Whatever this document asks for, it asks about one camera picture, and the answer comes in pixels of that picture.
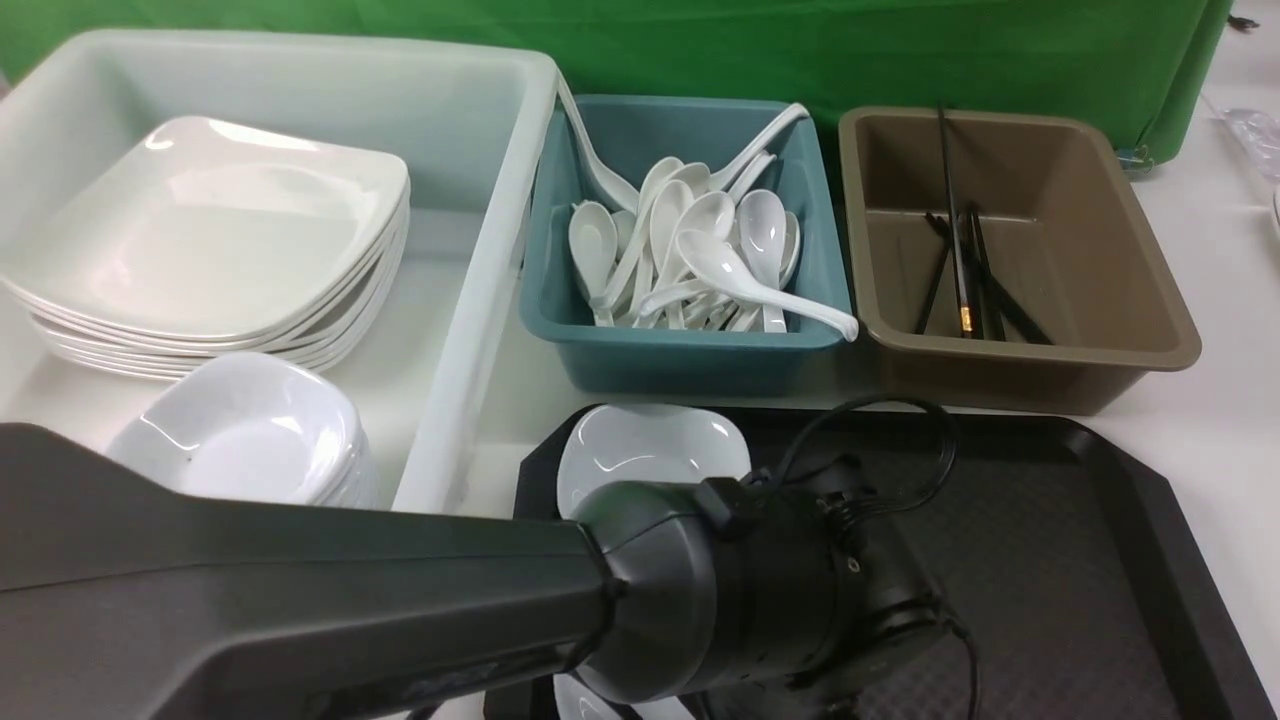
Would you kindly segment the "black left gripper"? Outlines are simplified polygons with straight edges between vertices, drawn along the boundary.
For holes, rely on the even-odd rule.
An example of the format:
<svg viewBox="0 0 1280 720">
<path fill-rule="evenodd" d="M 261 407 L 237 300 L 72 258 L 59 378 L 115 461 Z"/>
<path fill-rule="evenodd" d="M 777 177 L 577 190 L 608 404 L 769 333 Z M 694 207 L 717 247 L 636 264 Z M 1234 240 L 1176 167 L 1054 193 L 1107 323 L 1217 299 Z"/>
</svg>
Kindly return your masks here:
<svg viewBox="0 0 1280 720">
<path fill-rule="evenodd" d="M 855 456 L 804 460 L 748 538 L 748 659 L 700 693 L 704 719 L 858 719 L 860 698 L 951 632 L 938 582 L 888 516 L 855 520 L 879 492 Z"/>
</svg>

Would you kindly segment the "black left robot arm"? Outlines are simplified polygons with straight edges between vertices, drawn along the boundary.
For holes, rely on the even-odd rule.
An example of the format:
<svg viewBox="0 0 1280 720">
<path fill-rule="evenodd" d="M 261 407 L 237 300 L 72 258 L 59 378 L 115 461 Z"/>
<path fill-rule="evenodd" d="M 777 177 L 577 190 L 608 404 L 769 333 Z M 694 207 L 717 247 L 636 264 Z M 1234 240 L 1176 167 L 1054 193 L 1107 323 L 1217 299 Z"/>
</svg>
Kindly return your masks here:
<svg viewBox="0 0 1280 720">
<path fill-rule="evenodd" d="M 5 719 L 374 719 L 568 673 L 823 717 L 946 634 L 865 495 L 614 482 L 571 521 L 163 488 L 3 425 Z"/>
</svg>

